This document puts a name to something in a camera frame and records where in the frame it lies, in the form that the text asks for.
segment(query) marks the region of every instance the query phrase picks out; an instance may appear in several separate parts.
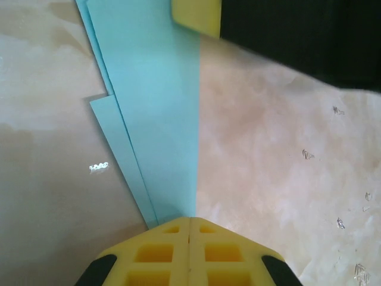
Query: yellow plastic piece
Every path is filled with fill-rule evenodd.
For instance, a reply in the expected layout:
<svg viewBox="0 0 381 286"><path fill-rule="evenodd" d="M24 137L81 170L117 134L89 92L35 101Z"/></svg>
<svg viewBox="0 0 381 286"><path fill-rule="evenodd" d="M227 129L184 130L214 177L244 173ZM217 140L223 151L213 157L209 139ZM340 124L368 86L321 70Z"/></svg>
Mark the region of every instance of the yellow plastic piece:
<svg viewBox="0 0 381 286"><path fill-rule="evenodd" d="M221 0L172 0L172 17L192 30L220 38Z"/></svg>
<svg viewBox="0 0 381 286"><path fill-rule="evenodd" d="M205 219L183 217L103 251L103 286L275 286L261 258L277 252Z"/></svg>

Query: paper sheet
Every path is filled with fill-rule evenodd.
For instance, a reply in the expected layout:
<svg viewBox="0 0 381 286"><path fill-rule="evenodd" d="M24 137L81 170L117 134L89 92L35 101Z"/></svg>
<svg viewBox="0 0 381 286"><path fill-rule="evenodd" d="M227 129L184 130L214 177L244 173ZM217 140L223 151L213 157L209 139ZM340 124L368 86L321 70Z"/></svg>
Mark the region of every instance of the paper sheet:
<svg viewBox="0 0 381 286"><path fill-rule="evenodd" d="M158 225L157 218L124 128L115 96L94 100L90 104L148 228L154 228Z"/></svg>
<svg viewBox="0 0 381 286"><path fill-rule="evenodd" d="M78 1L158 223L195 216L199 35L172 22L170 0L90 0L88 13Z"/></svg>

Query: beige surface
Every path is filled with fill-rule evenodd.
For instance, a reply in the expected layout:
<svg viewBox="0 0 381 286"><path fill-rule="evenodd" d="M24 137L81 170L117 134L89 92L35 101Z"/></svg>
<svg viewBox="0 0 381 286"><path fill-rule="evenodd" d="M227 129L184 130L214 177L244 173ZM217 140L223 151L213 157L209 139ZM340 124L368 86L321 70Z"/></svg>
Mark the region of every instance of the beige surface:
<svg viewBox="0 0 381 286"><path fill-rule="evenodd" d="M89 108L104 92L72 2L0 1L1 285L72 285L145 230ZM305 285L356 285L356 263L380 285L379 110L203 39L198 216L281 252Z"/></svg>
<svg viewBox="0 0 381 286"><path fill-rule="evenodd" d="M304 285L356 285L357 263L380 285L380 95L227 43L201 59L198 216L277 250Z"/></svg>
<svg viewBox="0 0 381 286"><path fill-rule="evenodd" d="M0 285L74 285L146 228L90 109L105 89L74 4L28 3L0 2Z"/></svg>

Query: small debris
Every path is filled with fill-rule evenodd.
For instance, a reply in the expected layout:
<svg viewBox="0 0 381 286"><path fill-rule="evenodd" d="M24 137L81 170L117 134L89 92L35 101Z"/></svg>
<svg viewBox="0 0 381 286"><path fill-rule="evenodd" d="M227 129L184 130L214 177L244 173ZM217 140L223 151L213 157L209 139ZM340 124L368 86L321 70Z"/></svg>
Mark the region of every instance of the small debris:
<svg viewBox="0 0 381 286"><path fill-rule="evenodd" d="M336 106L333 107L333 112L335 112L336 115L344 115L345 112L338 109Z"/></svg>
<svg viewBox="0 0 381 286"><path fill-rule="evenodd" d="M336 268L336 265L339 263L340 259L341 259L341 256L339 256L338 261L336 261L335 266L334 266L335 268Z"/></svg>
<svg viewBox="0 0 381 286"><path fill-rule="evenodd" d="M371 200L371 194L368 193L368 192L366 192L366 193L365 193L365 199L366 199L367 201L370 201L370 200Z"/></svg>
<svg viewBox="0 0 381 286"><path fill-rule="evenodd" d="M303 149L303 157L306 159L306 160L309 160L309 159L312 159L312 158L315 158L315 156L314 155L312 155L311 153L309 153L309 152L307 152L307 151L305 151L304 149Z"/></svg>
<svg viewBox="0 0 381 286"><path fill-rule="evenodd" d="M370 274L367 272L367 269L357 263L355 266L355 279L358 282L358 286L366 286L369 283Z"/></svg>
<svg viewBox="0 0 381 286"><path fill-rule="evenodd" d="M338 217L338 228L345 229L343 221Z"/></svg>

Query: black object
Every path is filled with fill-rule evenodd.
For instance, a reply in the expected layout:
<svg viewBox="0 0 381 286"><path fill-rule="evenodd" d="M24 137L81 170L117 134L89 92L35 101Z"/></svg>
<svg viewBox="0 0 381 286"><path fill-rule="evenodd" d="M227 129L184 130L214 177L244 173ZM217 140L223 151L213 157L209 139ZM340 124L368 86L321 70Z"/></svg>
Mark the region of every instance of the black object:
<svg viewBox="0 0 381 286"><path fill-rule="evenodd" d="M102 286L115 261L117 261L117 257L113 254L94 260L79 278L75 286Z"/></svg>
<svg viewBox="0 0 381 286"><path fill-rule="evenodd" d="M381 91L380 0L221 3L221 38L339 88Z"/></svg>
<svg viewBox="0 0 381 286"><path fill-rule="evenodd" d="M263 256L262 261L276 286L303 286L287 263L273 256Z"/></svg>

